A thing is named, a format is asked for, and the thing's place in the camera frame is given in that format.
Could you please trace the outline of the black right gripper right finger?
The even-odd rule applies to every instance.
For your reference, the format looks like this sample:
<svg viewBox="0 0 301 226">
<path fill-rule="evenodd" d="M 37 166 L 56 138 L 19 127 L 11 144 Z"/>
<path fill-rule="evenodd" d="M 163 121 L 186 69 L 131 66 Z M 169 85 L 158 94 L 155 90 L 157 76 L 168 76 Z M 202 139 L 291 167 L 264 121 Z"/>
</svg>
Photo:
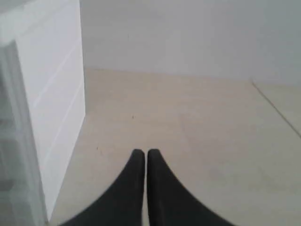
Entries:
<svg viewBox="0 0 301 226">
<path fill-rule="evenodd" d="M 151 226 L 230 226 L 177 179 L 160 150 L 147 153 L 147 204 Z"/>
</svg>

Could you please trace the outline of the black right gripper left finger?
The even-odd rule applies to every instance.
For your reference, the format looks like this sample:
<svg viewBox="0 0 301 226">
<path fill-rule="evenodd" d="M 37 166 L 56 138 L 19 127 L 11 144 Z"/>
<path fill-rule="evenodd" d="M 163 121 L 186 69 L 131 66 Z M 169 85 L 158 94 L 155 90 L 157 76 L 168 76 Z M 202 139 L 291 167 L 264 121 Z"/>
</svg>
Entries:
<svg viewBox="0 0 301 226">
<path fill-rule="evenodd" d="M 110 187 L 63 226 L 141 226 L 145 178 L 145 154 L 134 149 Z"/>
</svg>

